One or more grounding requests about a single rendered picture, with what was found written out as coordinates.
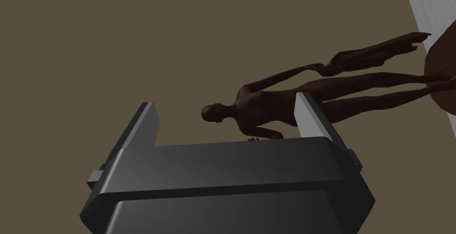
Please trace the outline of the dark brown human figure statue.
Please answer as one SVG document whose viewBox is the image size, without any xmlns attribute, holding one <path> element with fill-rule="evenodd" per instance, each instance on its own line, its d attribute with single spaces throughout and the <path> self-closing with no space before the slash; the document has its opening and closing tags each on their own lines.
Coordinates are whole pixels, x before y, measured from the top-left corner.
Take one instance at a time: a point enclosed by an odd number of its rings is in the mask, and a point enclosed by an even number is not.
<svg viewBox="0 0 456 234">
<path fill-rule="evenodd" d="M 279 131 L 263 125 L 280 121 L 297 126 L 295 102 L 299 92 L 307 92 L 330 123 L 337 123 L 368 111 L 386 110 L 410 103 L 428 94 L 456 90 L 456 69 L 444 69 L 423 75 L 368 73 L 340 77 L 343 72 L 382 66 L 388 59 L 415 51 L 428 33 L 412 32 L 362 49 L 341 51 L 329 64 L 310 64 L 287 70 L 263 80 L 243 85 L 235 102 L 205 106 L 202 119 L 220 123 L 233 118 L 239 129 L 252 140 L 282 139 Z M 290 90 L 268 88 L 305 70 L 316 71 L 321 79 Z"/>
</svg>

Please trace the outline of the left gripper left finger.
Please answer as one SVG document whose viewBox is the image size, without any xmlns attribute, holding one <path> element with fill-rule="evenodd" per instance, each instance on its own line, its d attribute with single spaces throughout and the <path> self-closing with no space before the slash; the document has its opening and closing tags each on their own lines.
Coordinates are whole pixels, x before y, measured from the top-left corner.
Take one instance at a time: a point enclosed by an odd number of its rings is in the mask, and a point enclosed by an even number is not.
<svg viewBox="0 0 456 234">
<path fill-rule="evenodd" d="M 113 148 L 113 157 L 121 149 L 152 148 L 160 120 L 153 102 L 142 103 Z"/>
</svg>

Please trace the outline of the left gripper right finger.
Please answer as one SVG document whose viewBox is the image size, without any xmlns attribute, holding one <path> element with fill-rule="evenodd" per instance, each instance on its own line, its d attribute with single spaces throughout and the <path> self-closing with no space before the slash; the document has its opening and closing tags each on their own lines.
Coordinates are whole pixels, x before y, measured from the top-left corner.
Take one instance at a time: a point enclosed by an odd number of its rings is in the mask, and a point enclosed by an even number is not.
<svg viewBox="0 0 456 234">
<path fill-rule="evenodd" d="M 309 93 L 296 93 L 294 116 L 302 138 L 326 137 L 343 151 L 347 150 L 340 135 Z"/>
</svg>

